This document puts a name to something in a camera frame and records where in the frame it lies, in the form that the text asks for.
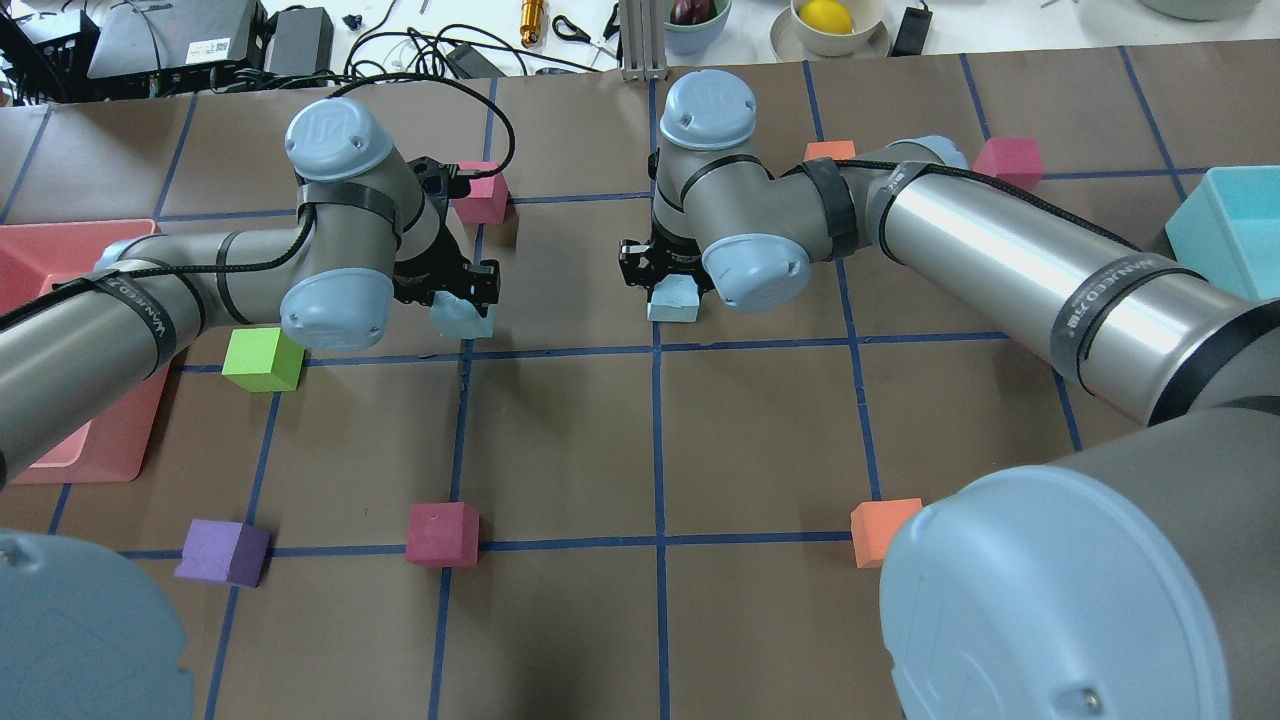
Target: yellow fruit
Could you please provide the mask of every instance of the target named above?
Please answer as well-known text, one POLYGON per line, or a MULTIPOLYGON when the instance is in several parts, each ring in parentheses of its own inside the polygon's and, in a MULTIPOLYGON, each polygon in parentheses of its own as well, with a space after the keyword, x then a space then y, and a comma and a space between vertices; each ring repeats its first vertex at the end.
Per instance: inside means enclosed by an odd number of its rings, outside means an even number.
POLYGON ((854 32, 854 18, 836 0, 809 0, 800 8, 804 24, 819 32, 849 35, 854 32))

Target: robotic arm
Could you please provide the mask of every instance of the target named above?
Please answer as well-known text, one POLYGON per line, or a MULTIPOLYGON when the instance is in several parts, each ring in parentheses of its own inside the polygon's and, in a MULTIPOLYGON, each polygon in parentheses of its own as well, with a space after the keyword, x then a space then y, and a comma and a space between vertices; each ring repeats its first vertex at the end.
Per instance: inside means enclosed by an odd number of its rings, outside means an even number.
POLYGON ((755 99, 667 97, 650 241, 620 251, 654 320, 716 290, 755 313, 876 246, 1149 429, 974 482, 904 525, 881 577, 910 720, 1270 717, 1280 710, 1280 301, 1247 302, 1034 196, 941 137, 769 176, 755 99))
POLYGON ((430 305, 445 337, 493 333, 498 263, 472 264, 444 227, 466 177, 406 163, 348 97, 305 108, 284 146, 296 229, 118 242, 0 319, 0 487, 207 328, 280 323, 306 347, 356 351, 381 338, 394 297, 430 305))

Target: white plate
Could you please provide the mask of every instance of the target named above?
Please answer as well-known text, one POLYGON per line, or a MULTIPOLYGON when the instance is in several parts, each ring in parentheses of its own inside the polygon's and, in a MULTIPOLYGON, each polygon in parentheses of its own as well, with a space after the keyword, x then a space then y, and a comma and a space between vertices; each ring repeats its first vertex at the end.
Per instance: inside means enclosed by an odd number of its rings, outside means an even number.
MULTIPOLYGON (((782 63, 797 63, 800 60, 829 60, 815 53, 810 53, 800 44, 800 37, 791 29, 791 8, 778 13, 769 28, 769 42, 773 45, 773 54, 782 63)), ((876 23, 867 45, 854 50, 844 58, 886 58, 888 56, 890 40, 884 23, 876 23)))

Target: white label sticker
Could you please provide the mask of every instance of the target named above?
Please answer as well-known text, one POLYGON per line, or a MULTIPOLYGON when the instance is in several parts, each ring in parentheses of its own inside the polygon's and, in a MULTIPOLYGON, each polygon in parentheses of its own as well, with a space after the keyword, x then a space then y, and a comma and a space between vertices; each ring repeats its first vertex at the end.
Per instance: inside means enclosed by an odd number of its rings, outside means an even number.
POLYGON ((225 60, 232 49, 232 38, 201 40, 187 46, 187 64, 225 60))

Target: scissors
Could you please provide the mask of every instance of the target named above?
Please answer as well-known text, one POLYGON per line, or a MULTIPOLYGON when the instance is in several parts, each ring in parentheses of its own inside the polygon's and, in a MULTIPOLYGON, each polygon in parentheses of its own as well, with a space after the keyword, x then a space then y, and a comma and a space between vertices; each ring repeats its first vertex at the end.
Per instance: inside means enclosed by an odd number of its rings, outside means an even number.
POLYGON ((617 53, 608 45, 605 45, 609 38, 621 32, 622 27, 618 24, 618 4, 613 4, 613 14, 609 15, 608 22, 604 23, 604 33, 600 40, 593 40, 590 35, 582 28, 573 24, 564 15, 556 15, 552 18, 552 32, 556 37, 563 40, 564 42, 585 42, 586 45, 595 46, 595 56, 591 58, 590 65, 595 67, 595 61, 600 58, 600 51, 603 50, 609 58, 617 60, 617 53))

